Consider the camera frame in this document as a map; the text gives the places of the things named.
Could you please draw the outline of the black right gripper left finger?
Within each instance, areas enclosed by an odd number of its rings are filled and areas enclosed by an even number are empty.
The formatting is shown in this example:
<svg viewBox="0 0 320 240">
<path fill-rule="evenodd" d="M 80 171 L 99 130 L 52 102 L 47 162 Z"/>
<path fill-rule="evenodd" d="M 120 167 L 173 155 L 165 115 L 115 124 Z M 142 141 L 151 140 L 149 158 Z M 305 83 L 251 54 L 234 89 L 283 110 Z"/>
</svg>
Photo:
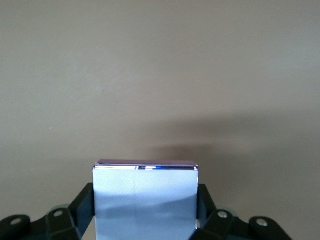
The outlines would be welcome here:
<svg viewBox="0 0 320 240">
<path fill-rule="evenodd" d="M 16 214 L 0 221 L 2 240 L 81 240 L 95 216 L 93 184 L 88 183 L 71 204 L 31 221 Z"/>
</svg>

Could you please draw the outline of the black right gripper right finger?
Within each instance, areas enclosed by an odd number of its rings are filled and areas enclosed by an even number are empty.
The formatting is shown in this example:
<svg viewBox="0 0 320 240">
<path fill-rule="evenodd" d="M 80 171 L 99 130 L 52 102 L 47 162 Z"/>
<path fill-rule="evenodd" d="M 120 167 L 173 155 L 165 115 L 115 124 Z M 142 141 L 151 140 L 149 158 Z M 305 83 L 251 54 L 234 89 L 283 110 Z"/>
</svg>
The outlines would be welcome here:
<svg viewBox="0 0 320 240">
<path fill-rule="evenodd" d="M 200 184 L 197 193 L 195 240 L 290 240 L 291 237 L 273 219 L 252 217 L 248 223 L 225 209 L 216 207 L 208 188 Z"/>
</svg>

